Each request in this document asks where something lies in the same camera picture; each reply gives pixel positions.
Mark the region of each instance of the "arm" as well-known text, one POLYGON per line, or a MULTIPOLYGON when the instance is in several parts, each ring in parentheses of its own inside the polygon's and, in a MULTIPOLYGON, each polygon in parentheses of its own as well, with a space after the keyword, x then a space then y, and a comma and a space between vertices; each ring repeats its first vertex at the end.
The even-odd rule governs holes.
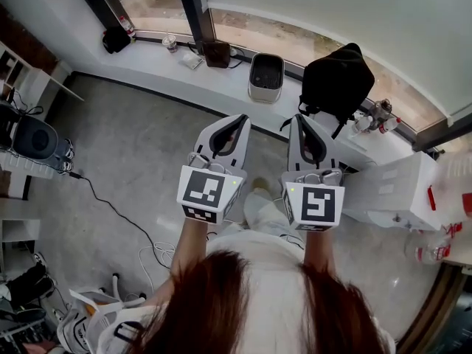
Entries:
POLYGON ((331 275, 335 275, 333 233, 330 230, 307 233, 307 245, 303 263, 313 266, 317 271, 327 270, 331 275))
MULTIPOLYGON (((172 259, 170 275, 175 276, 188 265, 205 258, 207 255, 208 224, 202 221, 185 219, 184 228, 178 239, 176 253, 172 259)), ((172 277, 169 277, 148 299, 143 306, 160 305, 167 302, 174 291, 172 277)))

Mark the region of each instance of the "brown hair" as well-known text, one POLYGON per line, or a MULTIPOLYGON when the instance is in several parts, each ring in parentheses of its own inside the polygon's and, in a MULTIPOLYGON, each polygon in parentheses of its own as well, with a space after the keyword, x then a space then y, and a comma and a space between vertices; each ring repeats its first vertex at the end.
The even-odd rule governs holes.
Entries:
MULTIPOLYGON (((167 310, 138 335, 130 354, 234 353, 246 320, 246 265, 238 254, 219 251, 179 274, 167 310)), ((300 331, 307 354, 388 352, 356 287, 308 265, 300 271, 307 300, 300 331)))

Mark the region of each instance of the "white pants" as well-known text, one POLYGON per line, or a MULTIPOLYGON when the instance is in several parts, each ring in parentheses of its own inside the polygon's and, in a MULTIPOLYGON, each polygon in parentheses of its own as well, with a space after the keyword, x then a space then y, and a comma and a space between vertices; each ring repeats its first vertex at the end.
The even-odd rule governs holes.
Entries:
MULTIPOLYGON (((272 201, 267 190, 256 188, 250 192, 244 201, 244 217, 250 229, 281 237, 305 250, 305 243, 294 229, 290 229, 287 217, 280 212, 272 201)), ((218 236, 231 235, 243 231, 239 224, 227 226, 218 236)))

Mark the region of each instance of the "gray tile floor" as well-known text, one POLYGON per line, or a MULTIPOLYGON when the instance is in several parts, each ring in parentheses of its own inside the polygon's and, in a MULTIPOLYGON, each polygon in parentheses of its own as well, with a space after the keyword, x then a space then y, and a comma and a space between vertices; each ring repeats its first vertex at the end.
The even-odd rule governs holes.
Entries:
MULTIPOLYGON (((85 99, 67 99, 53 119, 59 134, 76 148, 74 170, 90 178, 99 197, 108 199, 153 240, 176 244, 184 217, 176 203, 180 168, 186 164, 200 131, 218 117, 143 91, 91 77, 77 77, 72 90, 85 99)), ((251 132, 245 169, 251 180, 263 176, 280 193, 278 177, 285 169, 287 145, 251 132)), ((138 250, 146 237, 96 201, 84 180, 68 176, 33 179, 29 199, 42 211, 38 249, 65 299, 68 288, 105 286, 121 274, 123 294, 144 291, 148 280, 138 250)), ((242 221, 240 199, 229 218, 242 221)), ((407 232, 366 226, 343 217, 335 230, 339 275, 366 295, 375 315, 396 339, 413 322, 436 277, 438 266, 405 258, 407 232)), ((167 271, 150 249, 143 263, 154 285, 167 271)))

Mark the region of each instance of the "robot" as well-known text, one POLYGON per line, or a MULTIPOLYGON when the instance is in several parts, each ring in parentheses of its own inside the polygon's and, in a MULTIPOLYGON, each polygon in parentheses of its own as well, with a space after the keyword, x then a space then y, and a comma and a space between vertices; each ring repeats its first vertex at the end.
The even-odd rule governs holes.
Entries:
MULTIPOLYGON (((244 115, 206 127, 181 169, 177 202, 186 217, 221 224, 247 179, 243 170, 251 121, 244 115)), ((324 231, 339 225, 344 198, 336 143, 312 119, 291 120, 282 199, 293 229, 324 231)))

